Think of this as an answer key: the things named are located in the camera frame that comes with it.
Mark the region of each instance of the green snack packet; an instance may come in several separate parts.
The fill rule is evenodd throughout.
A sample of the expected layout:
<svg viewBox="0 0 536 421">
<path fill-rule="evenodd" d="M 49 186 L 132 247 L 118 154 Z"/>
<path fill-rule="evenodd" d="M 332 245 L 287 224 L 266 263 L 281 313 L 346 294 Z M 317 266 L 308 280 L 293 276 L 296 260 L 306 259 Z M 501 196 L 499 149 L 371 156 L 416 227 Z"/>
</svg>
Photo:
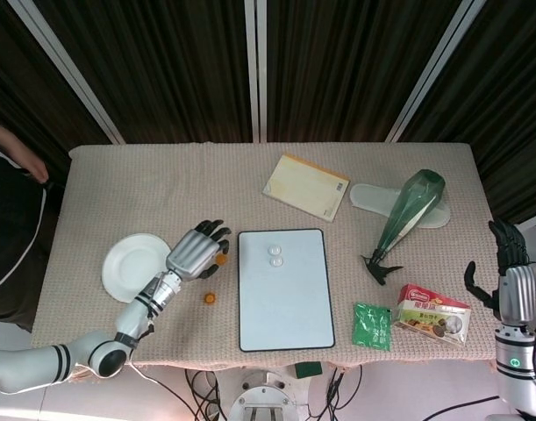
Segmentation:
<svg viewBox="0 0 536 421">
<path fill-rule="evenodd" d="M 364 303 L 354 309 L 354 345 L 390 351 L 390 309 Z"/>
</svg>

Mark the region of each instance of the green glass bottle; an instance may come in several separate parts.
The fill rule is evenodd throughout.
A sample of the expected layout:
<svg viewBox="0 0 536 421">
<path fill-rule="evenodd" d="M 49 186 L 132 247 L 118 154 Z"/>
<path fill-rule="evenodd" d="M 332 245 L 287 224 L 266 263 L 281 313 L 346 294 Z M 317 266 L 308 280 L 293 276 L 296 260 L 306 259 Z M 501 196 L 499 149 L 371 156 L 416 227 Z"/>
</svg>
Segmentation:
<svg viewBox="0 0 536 421">
<path fill-rule="evenodd" d="M 381 239 L 371 258 L 363 257 L 371 275 L 381 285 L 384 278 L 402 266 L 383 268 L 379 262 L 421 219 L 440 202 L 445 180 L 431 169 L 421 169 L 408 180 L 395 201 Z"/>
</svg>

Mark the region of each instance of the green object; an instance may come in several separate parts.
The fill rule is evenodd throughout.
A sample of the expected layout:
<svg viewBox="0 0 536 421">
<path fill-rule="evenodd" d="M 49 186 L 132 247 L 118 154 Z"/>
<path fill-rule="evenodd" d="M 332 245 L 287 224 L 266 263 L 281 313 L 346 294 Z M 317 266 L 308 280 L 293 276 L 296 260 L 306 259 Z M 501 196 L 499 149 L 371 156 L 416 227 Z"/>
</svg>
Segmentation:
<svg viewBox="0 0 536 421">
<path fill-rule="evenodd" d="M 322 364 L 319 362 L 299 362 L 295 364 L 295 373 L 297 374 L 297 379 L 321 375 Z"/>
<path fill-rule="evenodd" d="M 384 278 L 387 274 L 402 266 L 383 268 L 379 262 L 440 202 L 444 188 L 443 177 L 431 169 L 420 169 L 400 190 L 373 255 L 370 259 L 361 256 L 371 275 L 381 285 L 386 283 Z"/>
<path fill-rule="evenodd" d="M 364 303 L 354 308 L 354 345 L 390 351 L 390 309 Z"/>
</svg>

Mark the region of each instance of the person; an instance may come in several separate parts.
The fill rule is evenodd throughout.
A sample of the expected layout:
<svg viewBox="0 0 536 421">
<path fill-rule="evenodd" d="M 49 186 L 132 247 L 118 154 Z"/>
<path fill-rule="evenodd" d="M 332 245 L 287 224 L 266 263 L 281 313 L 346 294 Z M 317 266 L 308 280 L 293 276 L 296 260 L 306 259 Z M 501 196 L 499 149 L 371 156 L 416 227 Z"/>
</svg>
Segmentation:
<svg viewBox="0 0 536 421">
<path fill-rule="evenodd" d="M 0 150 L 0 322 L 31 332 L 57 218 L 44 161 L 1 125 Z"/>
</svg>

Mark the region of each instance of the table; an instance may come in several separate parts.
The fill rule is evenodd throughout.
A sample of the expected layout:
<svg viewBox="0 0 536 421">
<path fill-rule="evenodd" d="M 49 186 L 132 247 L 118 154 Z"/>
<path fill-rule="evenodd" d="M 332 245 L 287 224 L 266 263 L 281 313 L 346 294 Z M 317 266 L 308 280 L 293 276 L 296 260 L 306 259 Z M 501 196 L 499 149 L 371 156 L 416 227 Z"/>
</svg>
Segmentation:
<svg viewBox="0 0 536 421">
<path fill-rule="evenodd" d="M 447 181 L 449 224 L 417 229 L 398 244 L 384 266 L 402 265 L 382 287 L 361 262 L 371 253 L 386 219 L 354 208 L 348 192 L 333 223 L 262 195 L 282 153 L 365 182 L 400 188 L 421 168 Z M 80 146 L 72 165 L 54 247 L 33 328 L 32 344 L 66 343 L 85 332 L 114 331 L 124 305 L 104 291 L 101 267 L 123 237 L 151 232 L 173 246 L 204 219 L 222 218 L 233 230 L 229 263 L 211 279 L 194 281 L 166 308 L 156 333 L 134 354 L 145 364 L 222 369 L 275 367 L 321 360 L 352 366 L 376 360 L 469 359 L 495 355 L 497 321 L 464 288 L 470 260 L 486 290 L 497 285 L 490 210 L 469 146 L 463 144 L 183 144 Z M 324 231 L 336 345 L 329 349 L 243 353 L 239 349 L 236 234 L 241 231 L 318 227 Z M 464 349 L 450 348 L 414 332 L 392 328 L 390 352 L 352 345 L 354 304 L 393 307 L 400 289 L 416 283 L 472 306 Z M 204 294 L 217 295 L 214 305 Z"/>
</svg>

